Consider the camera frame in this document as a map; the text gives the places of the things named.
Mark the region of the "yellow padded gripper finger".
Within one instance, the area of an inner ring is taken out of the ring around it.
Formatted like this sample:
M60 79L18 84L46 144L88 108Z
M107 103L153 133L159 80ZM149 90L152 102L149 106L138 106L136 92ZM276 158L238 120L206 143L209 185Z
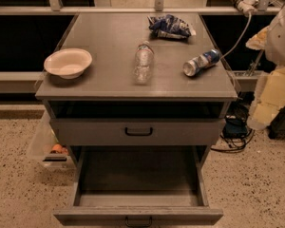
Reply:
M262 73L257 82L247 124L254 130L270 125L285 106L285 67Z
M267 43L268 27L261 29L257 34L251 37L245 44L249 49L262 50L265 49Z

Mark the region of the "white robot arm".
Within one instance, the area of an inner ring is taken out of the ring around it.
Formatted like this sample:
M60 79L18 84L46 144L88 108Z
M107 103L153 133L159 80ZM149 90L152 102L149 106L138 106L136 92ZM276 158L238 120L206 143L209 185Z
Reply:
M246 47L263 50L266 59L276 65L271 73L259 76L249 109L248 126L262 130L285 106L285 5L268 27L246 42Z

